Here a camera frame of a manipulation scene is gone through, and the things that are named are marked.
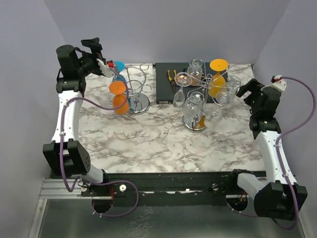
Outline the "clear glass with reflection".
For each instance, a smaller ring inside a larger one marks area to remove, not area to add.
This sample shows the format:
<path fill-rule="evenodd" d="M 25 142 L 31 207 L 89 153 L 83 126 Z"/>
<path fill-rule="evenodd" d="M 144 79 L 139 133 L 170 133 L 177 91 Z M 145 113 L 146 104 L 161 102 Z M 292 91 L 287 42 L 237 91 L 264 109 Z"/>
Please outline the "clear glass with reflection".
<path fill-rule="evenodd" d="M 241 79 L 237 76 L 230 75 L 227 78 L 225 85 L 225 93 L 227 95 L 228 103 L 231 104 L 241 86 Z"/>

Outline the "blue plastic goblet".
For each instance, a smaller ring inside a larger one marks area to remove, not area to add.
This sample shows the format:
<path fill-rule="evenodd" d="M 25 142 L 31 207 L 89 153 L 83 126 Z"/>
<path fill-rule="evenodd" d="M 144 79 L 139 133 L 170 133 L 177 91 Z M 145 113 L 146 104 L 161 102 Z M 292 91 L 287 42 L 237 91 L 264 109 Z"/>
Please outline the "blue plastic goblet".
<path fill-rule="evenodd" d="M 116 66 L 117 72 L 120 74 L 120 76 L 115 75 L 112 78 L 112 82 L 124 80 L 127 83 L 126 78 L 121 74 L 121 72 L 125 69 L 125 64 L 121 61 L 114 61 L 113 63 Z"/>

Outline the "yellow plastic goblet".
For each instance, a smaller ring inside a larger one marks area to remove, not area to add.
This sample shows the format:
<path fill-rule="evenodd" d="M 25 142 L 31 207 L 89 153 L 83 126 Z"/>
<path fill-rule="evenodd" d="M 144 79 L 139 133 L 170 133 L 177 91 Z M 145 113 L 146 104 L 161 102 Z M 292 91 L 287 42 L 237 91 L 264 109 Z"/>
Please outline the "yellow plastic goblet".
<path fill-rule="evenodd" d="M 214 59 L 210 62 L 210 68 L 215 71 L 215 75 L 212 76 L 208 94 L 212 98 L 215 98 L 217 93 L 221 91 L 221 87 L 225 83 L 225 79 L 222 74 L 226 73 L 228 62 L 224 59 Z"/>

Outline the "orange plastic goblet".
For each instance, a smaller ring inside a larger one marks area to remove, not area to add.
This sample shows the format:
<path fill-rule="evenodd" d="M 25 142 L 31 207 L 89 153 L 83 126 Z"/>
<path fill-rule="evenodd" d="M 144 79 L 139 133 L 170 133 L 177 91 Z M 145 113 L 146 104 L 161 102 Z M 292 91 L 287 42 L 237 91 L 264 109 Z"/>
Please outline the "orange plastic goblet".
<path fill-rule="evenodd" d="M 115 109 L 115 113 L 123 115 L 129 111 L 129 102 L 127 97 L 124 95 L 126 91 L 126 86 L 122 81 L 114 81 L 109 85 L 110 92 L 114 95 L 112 100 L 112 106 Z"/>

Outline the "scroll arm chrome glass rack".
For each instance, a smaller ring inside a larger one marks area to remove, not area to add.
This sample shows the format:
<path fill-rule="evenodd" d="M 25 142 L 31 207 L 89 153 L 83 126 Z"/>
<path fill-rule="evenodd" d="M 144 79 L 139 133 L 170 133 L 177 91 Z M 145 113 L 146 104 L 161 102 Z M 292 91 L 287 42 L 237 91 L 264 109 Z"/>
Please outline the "scroll arm chrome glass rack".
<path fill-rule="evenodd" d="M 197 86 L 200 86 L 199 88 L 203 88 L 202 89 L 202 94 L 204 96 L 204 102 L 201 106 L 201 110 L 199 113 L 197 113 L 197 115 L 193 118 L 191 123 L 186 124 L 183 120 L 183 115 L 182 115 L 182 123 L 183 126 L 190 132 L 195 132 L 195 133 L 201 133 L 206 131 L 208 128 L 205 126 L 205 117 L 207 112 L 210 109 L 215 109 L 219 104 L 215 101 L 215 98 L 212 98 L 209 94 L 208 94 L 208 90 L 209 90 L 209 86 L 210 86 L 210 82 L 212 80 L 212 75 L 209 73 L 207 74 L 207 69 L 206 69 L 206 64 L 205 62 L 203 62 L 203 75 L 202 75 L 202 79 L 200 84 L 198 84 Z M 223 77 L 225 79 L 225 83 L 224 85 L 221 87 L 221 91 L 224 91 L 225 89 L 225 85 L 227 82 L 227 78 L 228 78 L 228 69 L 229 66 L 226 70 L 226 73 L 223 73 Z M 188 92 L 187 94 L 187 98 L 190 96 L 191 93 L 195 92 L 194 90 L 191 90 Z"/>

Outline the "ribbed clear wine glass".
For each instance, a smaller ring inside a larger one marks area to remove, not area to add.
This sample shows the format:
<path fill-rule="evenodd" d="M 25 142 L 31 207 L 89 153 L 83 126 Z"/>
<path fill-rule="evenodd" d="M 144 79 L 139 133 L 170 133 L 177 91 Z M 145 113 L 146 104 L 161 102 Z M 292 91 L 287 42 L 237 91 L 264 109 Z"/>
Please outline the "ribbed clear wine glass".
<path fill-rule="evenodd" d="M 201 59 L 192 59 L 189 61 L 189 67 L 187 73 L 191 76 L 191 86 L 197 86 L 200 84 L 203 75 L 203 61 Z"/>

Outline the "clear stemmed glass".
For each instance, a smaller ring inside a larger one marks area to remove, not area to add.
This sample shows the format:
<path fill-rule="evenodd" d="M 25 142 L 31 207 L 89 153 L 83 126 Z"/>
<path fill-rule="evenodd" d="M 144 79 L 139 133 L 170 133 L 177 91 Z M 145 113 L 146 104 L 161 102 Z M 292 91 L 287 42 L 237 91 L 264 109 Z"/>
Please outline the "clear stemmed glass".
<path fill-rule="evenodd" d="M 174 108 L 180 110 L 185 102 L 185 94 L 183 88 L 188 87 L 192 83 L 192 77 L 187 72 L 177 73 L 174 77 L 175 83 L 180 87 L 173 98 Z"/>

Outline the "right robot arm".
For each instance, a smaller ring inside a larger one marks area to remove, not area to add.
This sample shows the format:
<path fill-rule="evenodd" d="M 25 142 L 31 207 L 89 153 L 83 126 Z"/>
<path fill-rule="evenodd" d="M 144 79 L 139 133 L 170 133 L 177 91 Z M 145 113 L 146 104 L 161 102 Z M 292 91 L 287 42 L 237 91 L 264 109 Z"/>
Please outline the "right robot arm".
<path fill-rule="evenodd" d="M 249 92 L 244 100 L 251 107 L 249 127 L 264 159 L 266 180 L 260 181 L 252 172 L 235 170 L 236 177 L 228 181 L 233 194 L 243 190 L 253 199 L 259 217 L 294 221 L 308 192 L 289 168 L 281 140 L 281 129 L 274 117 L 287 83 L 279 78 L 265 86 L 251 79 L 240 87 L 237 97 Z"/>

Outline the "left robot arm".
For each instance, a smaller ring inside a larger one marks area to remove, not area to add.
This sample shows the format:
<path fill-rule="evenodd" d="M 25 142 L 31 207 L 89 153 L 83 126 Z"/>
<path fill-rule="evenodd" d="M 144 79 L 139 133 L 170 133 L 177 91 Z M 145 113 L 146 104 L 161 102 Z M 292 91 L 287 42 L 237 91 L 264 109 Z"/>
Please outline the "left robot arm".
<path fill-rule="evenodd" d="M 86 76 L 101 75 L 98 61 L 104 61 L 99 38 L 81 40 L 90 52 L 72 45 L 57 48 L 60 69 L 56 79 L 59 111 L 56 129 L 49 144 L 43 145 L 43 154 L 52 172 L 57 176 L 79 177 L 93 183 L 99 196 L 109 192 L 105 172 L 92 166 L 88 151 L 79 142 L 79 113 L 86 90 Z"/>

